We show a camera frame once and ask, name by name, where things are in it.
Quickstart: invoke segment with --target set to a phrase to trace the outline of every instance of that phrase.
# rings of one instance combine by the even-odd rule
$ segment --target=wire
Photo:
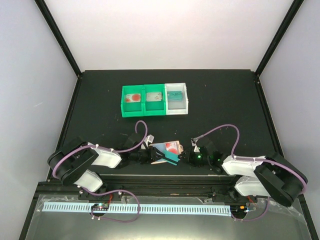
[[[210,163],[210,156],[206,156],[206,160],[208,161],[209,166],[213,169],[214,167]]]
[[[242,222],[252,222],[252,221],[256,221],[256,220],[259,220],[259,219],[263,218],[263,217],[267,214],[268,209],[269,209],[269,205],[270,205],[270,197],[267,198],[266,206],[265,206],[265,209],[264,209],[263,213],[262,213],[260,216],[257,216],[257,217],[252,218],[252,219],[236,218],[232,213],[231,213],[231,217],[232,217],[235,221],[242,221]]]
[[[200,135],[198,137],[195,137],[193,140],[196,141],[196,140],[202,139],[203,137],[207,136],[208,134],[210,134],[210,133],[212,133],[212,132],[214,132],[214,131],[216,131],[218,129],[225,128],[225,127],[232,127],[232,128],[234,128],[236,130],[236,140],[235,140],[235,143],[234,143],[234,145],[233,145],[233,147],[231,149],[231,156],[234,157],[234,152],[235,152],[236,146],[237,146],[237,144],[239,142],[239,138],[240,138],[240,131],[233,124],[223,124],[223,125],[217,126],[214,129],[211,129],[210,131],[206,132],[205,134],[202,134],[202,135]]]
[[[193,140],[195,140],[195,141],[196,141],[196,140],[199,140],[199,139],[203,138],[204,136],[206,136],[206,135],[208,135],[208,134],[210,134],[210,133],[212,133],[212,132],[214,132],[214,131],[216,131],[216,130],[218,130],[218,129],[224,128],[224,127],[232,127],[232,128],[234,128],[234,129],[236,130],[236,140],[235,140],[235,143],[234,143],[234,145],[233,145],[233,147],[232,147],[232,150],[231,150],[231,157],[232,157],[233,159],[235,159],[235,160],[238,159],[238,160],[243,160],[243,161],[251,161],[251,162],[260,161],[260,162],[265,162],[265,163],[269,163],[269,164],[272,164],[272,165],[276,165],[276,166],[278,166],[278,167],[280,167],[280,168],[288,171],[289,173],[291,173],[291,174],[294,175],[297,179],[300,180],[300,182],[301,182],[302,185],[303,185],[303,188],[302,188],[302,191],[301,191],[300,194],[304,194],[304,193],[306,192],[306,190],[307,190],[307,183],[306,183],[306,181],[305,181],[298,173],[296,173],[295,171],[293,171],[293,170],[290,169],[289,167],[287,167],[287,166],[285,166],[285,165],[283,165],[283,164],[281,164],[281,163],[278,163],[278,162],[276,162],[276,161],[269,160],[269,159],[263,159],[263,158],[258,158],[258,159],[256,159],[255,157],[235,156],[234,153],[235,153],[236,146],[237,146],[237,144],[238,144],[238,142],[239,142],[239,139],[240,139],[240,131],[239,131],[239,129],[238,129],[235,125],[233,125],[233,124],[223,124],[223,125],[217,126],[217,127],[215,127],[214,129],[211,129],[210,131],[206,132],[205,134],[200,135],[200,136],[194,138]]]
[[[255,204],[255,202],[252,201],[251,197],[247,196],[247,198],[249,199],[250,203],[253,203],[254,206],[257,206],[257,204]]]
[[[130,220],[118,220],[118,219],[114,219],[114,218],[110,218],[110,217],[104,217],[104,216],[98,217],[98,216],[94,216],[94,210],[95,210],[95,208],[92,209],[92,210],[91,210],[91,213],[90,213],[93,218],[109,220],[109,221],[112,221],[112,222],[122,223],[122,224],[132,223],[132,222],[134,222],[135,220],[138,219],[138,217],[139,217],[139,215],[140,215],[140,202],[139,202],[137,196],[134,195],[132,192],[127,191],[127,190],[123,190],[123,189],[118,189],[118,190],[107,191],[107,192],[104,192],[104,193],[95,193],[95,192],[89,191],[88,189],[86,189],[86,188],[84,188],[84,187],[83,187],[83,189],[84,189],[87,193],[89,193],[89,194],[91,194],[91,195],[93,195],[93,196],[104,196],[104,195],[113,194],[113,193],[118,193],[118,192],[127,193],[127,194],[130,194],[130,195],[136,200],[136,203],[137,203],[137,205],[138,205],[138,208],[137,208],[137,212],[136,212],[135,217],[132,218],[132,219],[130,219]]]
[[[113,195],[110,195],[110,196],[109,196],[109,202],[108,202],[108,204],[111,203],[111,200],[112,200],[113,197],[114,197]]]
[[[97,148],[97,149],[101,149],[101,150],[105,150],[105,151],[109,151],[109,152],[116,152],[116,153],[127,153],[127,152],[130,152],[136,148],[138,148],[146,139],[147,137],[147,134],[148,134],[148,127],[147,127],[147,124],[142,121],[142,120],[139,120],[136,122],[135,124],[135,127],[134,127],[134,130],[135,130],[135,133],[137,134],[138,133],[138,130],[137,130],[137,126],[139,123],[143,123],[144,125],[144,128],[145,128],[145,132],[144,132],[144,137],[142,138],[142,140],[135,146],[129,148],[129,149],[125,149],[125,150],[112,150],[110,148],[107,148],[107,147],[103,147],[103,146],[98,146],[98,145],[91,145],[91,144],[88,144],[88,145],[85,145],[85,146],[81,146],[71,152],[69,152],[67,155],[65,155],[53,168],[52,170],[52,176],[56,179],[58,179],[57,177],[57,169],[60,167],[60,165],[65,161],[67,160],[68,158],[70,158],[73,154],[76,154],[84,149],[89,149],[89,148]]]

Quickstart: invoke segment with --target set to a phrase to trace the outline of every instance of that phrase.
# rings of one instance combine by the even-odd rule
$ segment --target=red sticker
[[[134,94],[134,95],[132,95],[132,100],[133,100],[133,101],[139,102],[140,99],[141,99],[140,94]]]
[[[173,153],[173,154],[178,154],[178,151],[176,149],[174,149],[174,148],[171,148],[168,151]]]

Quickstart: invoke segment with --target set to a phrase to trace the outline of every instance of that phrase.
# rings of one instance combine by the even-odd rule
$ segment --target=green storage bin
[[[148,93],[161,93],[161,101],[147,101]],[[164,84],[147,84],[144,85],[144,115],[145,116],[159,116],[166,115],[166,91]]]
[[[126,102],[127,94],[140,94],[140,102]],[[123,118],[141,117],[145,115],[146,93],[144,85],[128,85],[122,87],[121,113]]]

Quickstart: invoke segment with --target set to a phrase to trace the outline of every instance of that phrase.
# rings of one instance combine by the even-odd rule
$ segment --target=black surface
[[[56,21],[54,20],[54,17],[51,15],[50,10],[48,6],[46,5],[44,0],[34,0],[35,3],[38,5],[39,10],[41,11],[44,19],[46,20],[48,26],[50,27],[53,35],[55,36],[55,39],[59,43],[59,46],[61,47],[65,57],[69,61],[75,75],[78,77],[81,75],[80,68],[78,67],[78,64],[76,63],[76,60],[74,56],[72,55],[64,37],[62,36],[58,25],[56,24]]]
[[[276,31],[268,49],[266,50],[258,68],[256,69],[255,73],[260,76],[265,69],[266,65],[268,64],[272,54],[276,50],[278,44],[280,43],[282,37],[285,35],[289,25],[291,24],[292,20],[294,19],[296,13],[298,12],[299,8],[301,7],[304,0],[294,0],[286,13],[284,19],[278,30]]]
[[[155,142],[179,140],[191,146],[191,138],[222,124],[235,124],[240,141],[235,153],[261,156],[274,150],[265,115],[250,70],[89,70],[82,74],[65,143],[77,136],[105,147],[116,147],[143,119]],[[186,83],[188,115],[130,117],[121,116],[123,85]],[[143,125],[138,131],[143,133]],[[216,147],[230,153],[236,131],[224,128],[209,135]],[[122,169],[95,167],[100,174],[121,175],[211,175],[209,169],[179,163],[131,164]]]

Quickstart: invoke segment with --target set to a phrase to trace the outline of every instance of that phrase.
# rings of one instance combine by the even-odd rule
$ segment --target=red object
[[[174,148],[171,148],[168,151],[173,153],[173,154],[177,154],[178,155],[178,151],[176,149],[174,149]]]
[[[138,102],[138,101],[140,101],[140,99],[141,99],[141,97],[140,97],[139,94],[134,94],[134,95],[132,95],[132,100],[133,100],[133,101]]]
[[[110,196],[109,196],[109,204],[111,203],[111,200],[112,200],[112,198],[113,198],[113,195],[111,194]]]

